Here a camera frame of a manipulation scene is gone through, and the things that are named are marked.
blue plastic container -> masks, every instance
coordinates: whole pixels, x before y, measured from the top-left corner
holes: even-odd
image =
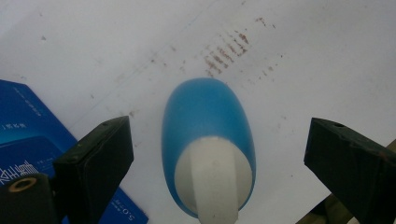
[[[179,207],[202,223],[233,223],[256,176],[248,120],[233,91],[213,78],[179,85],[164,112],[162,140],[166,183]]]

blue packaging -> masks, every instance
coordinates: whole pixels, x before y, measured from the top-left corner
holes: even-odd
[[[0,80],[0,187],[22,175],[44,173],[53,177],[52,162],[76,142],[28,86]],[[118,188],[99,223],[148,221]]]

dark stain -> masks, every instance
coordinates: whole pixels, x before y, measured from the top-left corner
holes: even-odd
[[[239,34],[239,37],[248,44],[248,39],[245,35]]]
[[[265,24],[265,20],[262,17],[256,19],[256,21],[260,21],[264,26],[267,26],[267,24]]]
[[[116,79],[114,79],[115,82],[120,83],[125,79],[125,74],[121,73],[119,76],[116,77]]]
[[[96,59],[96,58],[93,58],[98,64],[102,64],[103,62],[102,62],[102,60],[101,59]]]
[[[140,144],[142,144],[142,142],[138,142],[138,143],[134,144],[134,147],[138,147],[138,146],[140,146]]]
[[[129,112],[129,116],[131,116],[131,118],[134,117],[134,114],[135,114],[135,112],[134,112],[133,110],[131,110],[131,111]]]
[[[229,60],[231,63],[233,63],[233,59],[230,57],[230,55],[227,54],[227,52],[224,49],[218,47],[218,52],[221,54],[221,56],[223,56],[224,58]]]
[[[212,61],[210,61],[207,56],[205,57],[205,62],[209,65],[209,69],[215,69],[218,74],[221,74],[221,70]]]

black clamp jaw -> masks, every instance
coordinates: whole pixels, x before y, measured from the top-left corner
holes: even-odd
[[[129,117],[101,123],[53,162],[55,177],[0,188],[0,223],[98,223],[134,160]]]
[[[395,220],[395,151],[343,124],[312,119],[304,163],[360,223]]]

white surface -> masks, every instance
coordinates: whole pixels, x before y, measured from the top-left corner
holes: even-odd
[[[252,170],[229,140],[203,137],[190,143],[177,162],[175,186],[184,205],[202,224],[232,223],[248,199]]]
[[[303,163],[311,117],[394,139],[395,26],[394,0],[1,0],[0,76],[28,84],[77,138],[130,115],[122,187],[149,223],[185,224],[198,220],[165,185],[162,115],[177,84],[214,76],[256,147],[237,223],[295,223],[328,194]]]

